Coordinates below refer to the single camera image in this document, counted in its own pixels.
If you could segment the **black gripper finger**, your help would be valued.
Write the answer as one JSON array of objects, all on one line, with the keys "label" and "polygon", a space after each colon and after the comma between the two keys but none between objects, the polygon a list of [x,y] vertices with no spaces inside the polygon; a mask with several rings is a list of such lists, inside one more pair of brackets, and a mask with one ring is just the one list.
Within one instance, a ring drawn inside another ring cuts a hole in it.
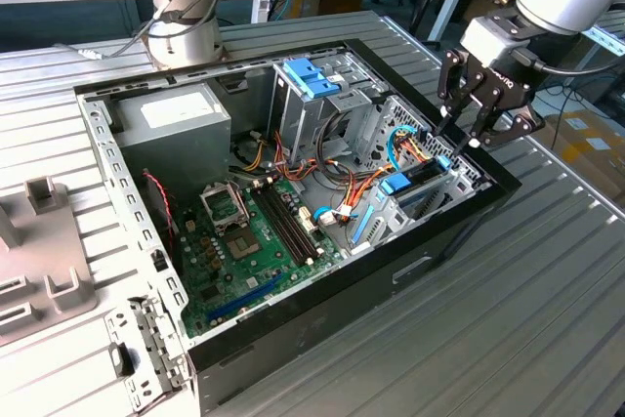
[{"label": "black gripper finger", "polygon": [[475,57],[460,49],[445,52],[437,86],[437,95],[442,100],[442,119],[436,128],[437,135],[458,119],[480,84],[481,65]]},{"label": "black gripper finger", "polygon": [[[531,87],[475,89],[469,97],[480,105],[480,109],[468,135],[454,148],[454,153],[459,154],[465,146],[500,146],[542,129],[545,121],[531,106],[534,96],[535,91]],[[510,126],[496,129],[497,121],[508,111],[516,112]]]}]

